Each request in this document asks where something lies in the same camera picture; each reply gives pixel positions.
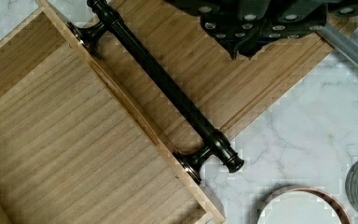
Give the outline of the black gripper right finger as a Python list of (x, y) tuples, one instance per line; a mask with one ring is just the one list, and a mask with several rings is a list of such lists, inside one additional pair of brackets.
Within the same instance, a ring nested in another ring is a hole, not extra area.
[(239, 53), (251, 58), (281, 38), (297, 39), (324, 28), (327, 14), (358, 16), (358, 0), (240, 0), (240, 16), (250, 26)]

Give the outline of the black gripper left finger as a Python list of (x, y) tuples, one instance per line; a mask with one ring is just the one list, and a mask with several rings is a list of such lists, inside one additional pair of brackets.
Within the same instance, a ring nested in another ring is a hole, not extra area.
[(200, 26), (224, 48), (232, 60), (252, 58), (272, 42), (263, 30), (271, 0), (165, 0), (188, 15), (199, 17)]

